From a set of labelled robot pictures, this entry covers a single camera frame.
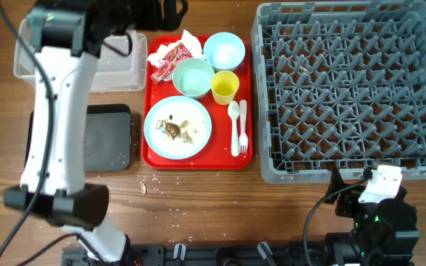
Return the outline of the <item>white napkin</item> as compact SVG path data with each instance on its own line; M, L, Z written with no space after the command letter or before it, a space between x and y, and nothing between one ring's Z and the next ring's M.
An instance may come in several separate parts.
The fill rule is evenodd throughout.
M170 43L167 46L161 44L156 52L148 56L147 61L154 67L159 67L167 53L171 52L178 44L182 44L185 48L187 48L193 58L205 58L203 49L197 37L194 37L190 32L184 30L179 41Z

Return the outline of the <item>red snack wrapper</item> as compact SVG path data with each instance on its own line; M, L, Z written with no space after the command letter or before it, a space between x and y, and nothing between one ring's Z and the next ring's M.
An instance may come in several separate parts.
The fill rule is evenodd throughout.
M154 83L172 79L175 67L183 60L191 58L192 54L183 43L177 43L167 53L160 57L160 52L150 56L149 62L156 70L150 75Z

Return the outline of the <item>mint green bowl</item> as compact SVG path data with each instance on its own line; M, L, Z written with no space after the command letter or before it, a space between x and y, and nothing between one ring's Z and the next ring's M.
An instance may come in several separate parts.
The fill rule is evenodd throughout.
M214 74L213 67L207 61L188 58L175 67L172 82L182 95L198 99L210 91Z

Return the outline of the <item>light blue bowl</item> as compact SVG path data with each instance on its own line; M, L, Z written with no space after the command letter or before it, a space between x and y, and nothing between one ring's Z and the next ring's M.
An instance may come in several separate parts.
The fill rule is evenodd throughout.
M234 71L246 56L246 45L233 33L215 33L206 40L203 54L216 71Z

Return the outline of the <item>yellow plastic cup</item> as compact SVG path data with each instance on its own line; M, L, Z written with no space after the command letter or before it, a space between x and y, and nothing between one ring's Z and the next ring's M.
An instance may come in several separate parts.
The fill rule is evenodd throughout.
M231 71L219 71L214 74L211 89L214 101L220 105L229 105L240 87L239 78Z

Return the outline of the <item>white plastic spoon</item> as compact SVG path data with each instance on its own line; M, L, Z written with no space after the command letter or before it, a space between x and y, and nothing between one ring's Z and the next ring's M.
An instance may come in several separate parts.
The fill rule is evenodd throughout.
M233 100L228 106L228 115L231 118L231 155L238 157L239 150L239 137L237 130L237 119L240 116L240 107L237 101Z

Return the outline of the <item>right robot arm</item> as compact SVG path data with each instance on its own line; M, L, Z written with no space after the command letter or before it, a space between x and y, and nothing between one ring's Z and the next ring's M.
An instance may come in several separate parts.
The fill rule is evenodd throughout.
M320 262L323 265L411 265L419 240L416 208L405 202L398 166L377 164L366 168L367 183L352 187L339 169L332 171L327 204L337 216L351 218L348 233L327 233Z

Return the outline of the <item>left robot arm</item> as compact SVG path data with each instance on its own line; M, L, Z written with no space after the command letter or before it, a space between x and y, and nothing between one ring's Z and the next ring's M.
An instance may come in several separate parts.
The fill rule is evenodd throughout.
M186 1L37 1L22 42L35 65L30 150L21 182L3 193L5 206L64 229L98 265L134 265L129 237L107 216L109 191L89 184L83 141L90 89L111 35L176 30Z

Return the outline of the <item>clear plastic waste bin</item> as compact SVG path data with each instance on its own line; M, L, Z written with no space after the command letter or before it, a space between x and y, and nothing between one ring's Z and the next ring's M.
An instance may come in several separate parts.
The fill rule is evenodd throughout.
M146 36L130 30L132 52L122 57L107 47L101 49L98 71L92 82L91 92L137 92L146 84L147 40ZM20 43L15 46L13 74L31 87L36 86L34 64Z

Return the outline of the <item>grey dishwasher rack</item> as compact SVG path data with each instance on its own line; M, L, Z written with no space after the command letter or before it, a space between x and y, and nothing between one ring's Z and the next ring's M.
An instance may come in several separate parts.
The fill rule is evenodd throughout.
M267 183L426 180L426 1L261 4L251 49Z

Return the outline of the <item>white plastic fork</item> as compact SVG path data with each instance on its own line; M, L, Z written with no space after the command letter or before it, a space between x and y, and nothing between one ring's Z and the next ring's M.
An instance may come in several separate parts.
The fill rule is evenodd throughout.
M239 136L239 145L240 145L240 152L241 153L246 153L247 152L247 148L248 148L248 144L249 144L249 139L247 137L246 134L246 120L247 120L247 101L246 100L241 100L239 102L239 107L240 107L240 136Z

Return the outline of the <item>red serving tray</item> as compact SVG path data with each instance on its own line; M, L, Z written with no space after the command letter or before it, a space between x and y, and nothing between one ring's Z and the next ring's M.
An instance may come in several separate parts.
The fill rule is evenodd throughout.
M253 114L251 92L251 56L249 45L246 45L246 58L239 69L234 71L240 80L239 92L235 100L247 101L246 136L248 148L245 153L237 157L231 155L231 118L227 114L227 107L214 101L211 93L195 100L182 96L176 90L171 81L153 83L146 82L143 142L141 156L144 162L156 169L196 169L196 170L236 170L246 167L253 157ZM168 117L168 108L180 108L189 106L190 110L205 120L206 141L200 143L200 147L193 151L187 151L180 155L180 150L172 148L169 155L169 146L181 144L182 140L171 141L155 128L161 117Z

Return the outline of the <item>light blue plate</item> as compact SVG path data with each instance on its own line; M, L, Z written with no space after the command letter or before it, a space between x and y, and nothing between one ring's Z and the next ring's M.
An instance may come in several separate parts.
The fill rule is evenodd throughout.
M181 139L170 140L156 129L159 120L172 115L173 120L189 120L192 143ZM144 138L157 155L170 160L183 160L196 155L212 135L212 119L206 108L197 100L185 96L171 96L156 103L147 113L143 124Z

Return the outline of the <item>food scraps on plate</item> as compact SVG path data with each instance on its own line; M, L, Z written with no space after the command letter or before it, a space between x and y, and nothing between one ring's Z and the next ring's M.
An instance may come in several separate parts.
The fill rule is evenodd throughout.
M166 119L159 120L155 128L160 130L170 140L181 139L184 143L192 143L192 137L188 130L189 124L189 120L176 121L170 115Z

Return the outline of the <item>food crumb on table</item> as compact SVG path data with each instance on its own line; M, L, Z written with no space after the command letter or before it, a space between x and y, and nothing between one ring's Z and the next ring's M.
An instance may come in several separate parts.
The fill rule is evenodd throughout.
M146 185L144 183L140 183L140 188L141 188L141 193L142 194L146 194L147 193L147 188L146 188Z

